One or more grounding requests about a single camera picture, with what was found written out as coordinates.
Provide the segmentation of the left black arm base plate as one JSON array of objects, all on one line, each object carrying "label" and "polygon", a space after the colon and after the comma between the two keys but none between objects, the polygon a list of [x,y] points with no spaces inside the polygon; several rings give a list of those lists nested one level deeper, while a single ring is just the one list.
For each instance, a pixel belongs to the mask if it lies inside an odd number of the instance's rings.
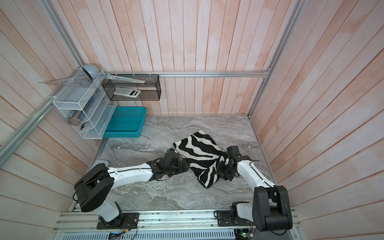
[{"label": "left black arm base plate", "polygon": [[97,230],[136,229],[139,222],[139,216],[139,213],[122,213],[110,222],[105,221],[99,216]]}]

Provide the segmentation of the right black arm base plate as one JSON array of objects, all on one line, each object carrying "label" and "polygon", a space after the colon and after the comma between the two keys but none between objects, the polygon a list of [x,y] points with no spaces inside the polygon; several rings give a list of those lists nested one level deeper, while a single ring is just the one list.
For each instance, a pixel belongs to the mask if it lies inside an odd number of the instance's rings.
[{"label": "right black arm base plate", "polygon": [[231,227],[231,226],[253,226],[254,223],[246,220],[241,219],[236,211],[228,210],[228,211],[220,211],[216,210],[214,211],[214,217],[218,221],[219,227]]}]

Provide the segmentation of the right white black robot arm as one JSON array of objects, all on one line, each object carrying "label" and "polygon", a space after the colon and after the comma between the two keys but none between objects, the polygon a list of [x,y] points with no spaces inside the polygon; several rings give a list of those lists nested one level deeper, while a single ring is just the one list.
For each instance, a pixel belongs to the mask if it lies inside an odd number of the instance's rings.
[{"label": "right white black robot arm", "polygon": [[232,181],[243,177],[253,190],[252,202],[234,202],[229,211],[216,211],[218,225],[242,226],[253,224],[260,232],[283,231],[293,227],[292,211],[288,191],[268,180],[248,156],[240,154],[237,146],[227,148],[228,160],[220,163],[221,179]]}]

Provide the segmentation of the zebra and grey plush pillowcase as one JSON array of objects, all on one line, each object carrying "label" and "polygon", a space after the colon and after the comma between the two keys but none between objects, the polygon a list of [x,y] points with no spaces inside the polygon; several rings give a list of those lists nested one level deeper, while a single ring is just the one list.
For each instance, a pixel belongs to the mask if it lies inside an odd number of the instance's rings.
[{"label": "zebra and grey plush pillowcase", "polygon": [[218,166],[228,163],[228,154],[223,152],[213,138],[203,130],[173,143],[175,150],[188,160],[190,169],[199,183],[209,189],[219,179]]}]

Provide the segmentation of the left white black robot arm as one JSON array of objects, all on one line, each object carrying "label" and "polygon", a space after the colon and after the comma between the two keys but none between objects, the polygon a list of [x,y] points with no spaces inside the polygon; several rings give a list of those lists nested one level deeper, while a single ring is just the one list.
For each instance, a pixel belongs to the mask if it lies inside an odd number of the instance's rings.
[{"label": "left white black robot arm", "polygon": [[174,149],[167,150],[162,158],[144,164],[109,168],[99,163],[90,169],[75,185],[74,201],[78,202],[84,213],[94,212],[110,228],[122,225],[124,215],[119,205],[108,200],[111,190],[136,182],[157,181],[189,170],[190,163]]}]

